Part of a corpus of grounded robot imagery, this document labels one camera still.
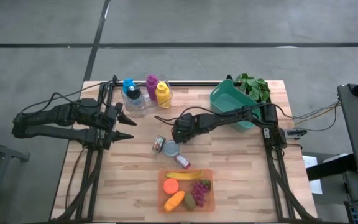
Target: plastic tray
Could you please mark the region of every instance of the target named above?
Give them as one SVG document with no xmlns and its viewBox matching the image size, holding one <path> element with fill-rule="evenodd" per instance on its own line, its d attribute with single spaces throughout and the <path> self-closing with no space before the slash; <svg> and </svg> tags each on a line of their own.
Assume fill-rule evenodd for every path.
<svg viewBox="0 0 358 224">
<path fill-rule="evenodd" d="M 185 207 L 185 204 L 182 202 L 179 204 L 172 212 L 166 212 L 164 210 L 165 202 L 172 196 L 167 195 L 163 189 L 163 183 L 168 177 L 165 176 L 167 172 L 199 172 L 199 169 L 189 169 L 189 170 L 160 170 L 158 173 L 158 200 L 157 200 L 157 209 L 160 213 L 172 213 L 172 212 L 191 212 L 188 211 Z M 209 193 L 205 193 L 205 203 L 204 207 L 196 207 L 192 212 L 213 212 L 215 211 L 215 197 L 214 197 L 214 183 L 213 183 L 213 175 L 210 169 L 201 169 L 203 175 L 201 179 L 210 180 L 211 181 L 211 191 Z M 179 190 L 184 190 L 186 194 L 191 194 L 191 190 L 193 187 L 191 183 L 194 180 L 178 180 Z"/>
<path fill-rule="evenodd" d="M 172 93 L 172 89 L 170 88 L 167 78 L 163 75 L 158 75 L 157 78 L 158 78 L 158 80 L 160 80 L 160 82 L 165 82 L 165 84 L 167 84 L 168 88 L 170 89 L 170 99 L 169 100 L 172 100 L 173 93 Z M 142 91 L 142 96 L 144 98 L 141 106 L 136 106 L 136 107 L 132 106 L 129 103 L 126 94 L 121 89 L 122 101 L 124 102 L 126 110 L 128 110 L 128 112 L 132 115 L 132 117 L 141 118 L 147 114 L 154 113 L 159 110 L 164 110 L 164 108 L 159 106 L 157 101 L 150 99 L 149 94 L 147 92 L 147 88 L 146 88 L 146 82 L 137 83 L 136 85 Z"/>
<path fill-rule="evenodd" d="M 249 98 L 249 96 L 243 94 L 233 86 L 232 80 L 222 81 L 210 94 L 209 99 L 211 101 L 211 109 L 215 113 L 222 113 L 240 108 L 241 106 L 252 106 L 257 103 Z M 260 118 L 260 110 L 252 110 Z M 238 131 L 246 131 L 255 125 L 248 121 L 240 121 L 234 124 L 230 124 Z"/>
</svg>

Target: yellow banana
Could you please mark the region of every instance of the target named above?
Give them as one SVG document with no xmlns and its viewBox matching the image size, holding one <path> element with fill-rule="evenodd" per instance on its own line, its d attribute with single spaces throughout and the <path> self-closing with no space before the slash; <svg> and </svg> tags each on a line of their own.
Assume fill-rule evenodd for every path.
<svg viewBox="0 0 358 224">
<path fill-rule="evenodd" d="M 198 172 L 169 172 L 165 174 L 168 178 L 174 178 L 176 180 L 195 180 L 200 179 L 203 173 L 201 171 Z"/>
</svg>

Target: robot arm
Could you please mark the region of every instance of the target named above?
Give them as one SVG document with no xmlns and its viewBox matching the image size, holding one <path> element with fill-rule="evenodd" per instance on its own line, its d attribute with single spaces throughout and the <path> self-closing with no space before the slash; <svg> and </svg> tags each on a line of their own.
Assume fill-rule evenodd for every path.
<svg viewBox="0 0 358 224">
<path fill-rule="evenodd" d="M 85 98 L 55 106 L 48 111 L 18 113 L 13 120 L 12 134 L 17 138 L 35 136 L 61 138 L 78 141 L 82 145 L 94 146 L 96 144 L 96 146 L 109 149 L 114 141 L 133 138 L 130 134 L 113 131 L 116 121 L 122 124 L 136 125 L 123 113 L 122 103 L 111 105 L 106 108 L 105 112 L 100 112 L 95 99 Z M 90 128 L 74 130 L 45 125 L 70 126 L 75 122 Z"/>
<path fill-rule="evenodd" d="M 253 113 L 254 110 L 261 110 L 261 119 Z M 175 120 L 172 136 L 176 143 L 186 143 L 191 138 L 209 133 L 218 126 L 239 121 L 250 121 L 258 127 L 269 129 L 273 139 L 272 146 L 287 147 L 284 130 L 278 127 L 275 105 L 270 103 L 243 106 L 221 114 L 202 113 L 193 116 L 191 113 L 186 113 Z"/>
</svg>

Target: pink bottle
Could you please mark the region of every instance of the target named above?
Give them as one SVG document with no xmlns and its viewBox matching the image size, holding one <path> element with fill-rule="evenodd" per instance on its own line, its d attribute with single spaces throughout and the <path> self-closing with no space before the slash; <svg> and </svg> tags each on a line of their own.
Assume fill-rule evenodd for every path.
<svg viewBox="0 0 358 224">
<path fill-rule="evenodd" d="M 157 88 L 158 82 L 158 78 L 153 74 L 148 75 L 146 78 L 147 92 L 149 93 L 150 99 L 154 101 L 157 100 L 157 97 L 155 96 L 155 89 Z"/>
</svg>

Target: purple grapes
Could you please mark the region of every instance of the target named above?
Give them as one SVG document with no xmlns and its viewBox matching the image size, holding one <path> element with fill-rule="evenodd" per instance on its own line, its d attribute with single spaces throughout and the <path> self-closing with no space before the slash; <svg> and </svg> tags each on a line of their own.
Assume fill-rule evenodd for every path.
<svg viewBox="0 0 358 224">
<path fill-rule="evenodd" d="M 207 185 L 203 185 L 200 181 L 194 183 L 194 187 L 193 190 L 191 191 L 191 194 L 197 206 L 201 208 L 204 207 L 204 202 L 205 202 L 204 195 L 209 191 L 210 191 L 209 187 Z"/>
</svg>

